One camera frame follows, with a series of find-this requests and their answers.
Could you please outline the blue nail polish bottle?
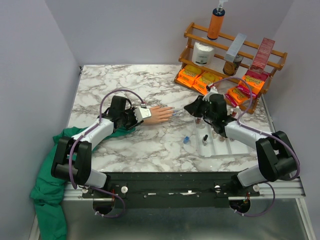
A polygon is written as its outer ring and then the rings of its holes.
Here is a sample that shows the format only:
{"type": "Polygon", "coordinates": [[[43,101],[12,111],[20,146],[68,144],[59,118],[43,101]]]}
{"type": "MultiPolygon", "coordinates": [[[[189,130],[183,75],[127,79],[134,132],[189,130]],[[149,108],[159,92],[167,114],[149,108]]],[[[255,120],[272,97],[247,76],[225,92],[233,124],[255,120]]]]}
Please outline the blue nail polish bottle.
{"type": "Polygon", "coordinates": [[[183,139],[183,143],[184,143],[184,144],[187,144],[189,141],[190,141],[190,137],[189,137],[189,136],[186,136],[186,137],[183,139]]]}

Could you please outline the green jacket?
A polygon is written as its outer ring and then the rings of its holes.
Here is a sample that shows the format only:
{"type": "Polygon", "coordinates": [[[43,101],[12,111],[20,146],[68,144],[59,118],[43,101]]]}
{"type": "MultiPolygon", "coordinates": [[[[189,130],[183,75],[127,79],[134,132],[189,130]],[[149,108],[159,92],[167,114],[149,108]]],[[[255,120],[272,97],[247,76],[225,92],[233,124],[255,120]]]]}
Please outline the green jacket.
{"type": "Polygon", "coordinates": [[[44,158],[30,193],[38,220],[40,236],[43,240],[66,240],[67,222],[61,206],[64,197],[65,181],[52,177],[51,168],[58,141],[62,137],[72,137],[82,132],[82,128],[65,128],[53,136],[54,146],[44,158]]]}

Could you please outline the mannequin hand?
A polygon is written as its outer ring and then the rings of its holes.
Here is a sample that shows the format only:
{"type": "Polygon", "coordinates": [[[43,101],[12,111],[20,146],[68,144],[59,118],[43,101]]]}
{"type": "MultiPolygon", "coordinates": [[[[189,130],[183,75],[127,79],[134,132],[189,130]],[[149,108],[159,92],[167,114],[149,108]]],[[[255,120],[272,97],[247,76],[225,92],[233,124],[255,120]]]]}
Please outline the mannequin hand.
{"type": "Polygon", "coordinates": [[[168,122],[177,113],[174,107],[154,106],[149,110],[151,117],[143,121],[144,125],[157,125],[168,122]]]}

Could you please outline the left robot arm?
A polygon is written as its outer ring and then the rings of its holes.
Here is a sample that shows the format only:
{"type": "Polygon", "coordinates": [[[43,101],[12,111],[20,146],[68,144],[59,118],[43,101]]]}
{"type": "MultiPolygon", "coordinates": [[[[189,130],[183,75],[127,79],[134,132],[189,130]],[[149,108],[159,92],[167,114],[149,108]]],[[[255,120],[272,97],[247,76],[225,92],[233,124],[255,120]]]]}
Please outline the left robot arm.
{"type": "Polygon", "coordinates": [[[92,151],[119,129],[131,130],[151,117],[150,110],[144,104],[127,108],[126,105],[130,103],[128,98],[113,96],[110,107],[100,112],[91,126],[71,137],[61,137],[51,166],[52,177],[75,186],[93,187],[99,197],[107,197],[111,185],[106,182],[105,173],[92,168],[92,151]]]}

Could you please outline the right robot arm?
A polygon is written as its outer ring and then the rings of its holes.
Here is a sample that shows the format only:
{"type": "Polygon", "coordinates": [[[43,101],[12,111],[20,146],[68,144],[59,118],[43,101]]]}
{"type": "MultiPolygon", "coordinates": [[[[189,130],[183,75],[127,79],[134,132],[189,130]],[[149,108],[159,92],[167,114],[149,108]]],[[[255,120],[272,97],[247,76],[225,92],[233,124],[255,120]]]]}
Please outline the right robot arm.
{"type": "Polygon", "coordinates": [[[239,172],[230,183],[230,191],[241,196],[251,185],[290,181],[300,174],[300,162],[288,136],[283,131],[268,133],[247,126],[228,114],[227,103],[221,94],[199,95],[184,109],[193,117],[201,118],[216,134],[241,142],[256,151],[258,164],[239,172]]]}

